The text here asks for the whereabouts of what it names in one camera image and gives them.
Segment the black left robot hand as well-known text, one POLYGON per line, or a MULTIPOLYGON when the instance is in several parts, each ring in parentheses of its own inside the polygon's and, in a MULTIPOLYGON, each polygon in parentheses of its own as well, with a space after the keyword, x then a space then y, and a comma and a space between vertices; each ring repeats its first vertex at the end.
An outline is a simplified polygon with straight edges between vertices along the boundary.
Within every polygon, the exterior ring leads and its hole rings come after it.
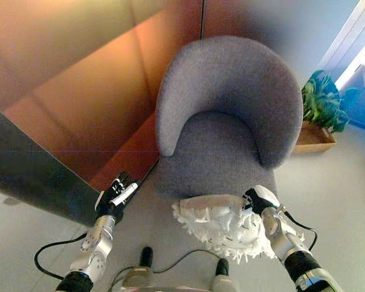
POLYGON ((97 218, 109 215, 118 224, 123 218, 124 209, 141 184, 141 180, 133 180, 127 172, 120 173, 106 190, 101 191, 95 203, 97 218))

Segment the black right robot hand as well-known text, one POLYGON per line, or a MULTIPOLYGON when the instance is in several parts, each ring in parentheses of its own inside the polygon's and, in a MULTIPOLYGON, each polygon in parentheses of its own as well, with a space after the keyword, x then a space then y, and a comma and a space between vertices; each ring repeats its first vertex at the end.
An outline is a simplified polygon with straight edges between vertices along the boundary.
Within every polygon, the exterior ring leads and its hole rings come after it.
POLYGON ((251 210, 254 214, 260 216, 266 208, 277 209, 280 206, 279 200, 275 194, 261 185, 256 185, 248 189, 242 198, 246 201, 243 210, 251 210))

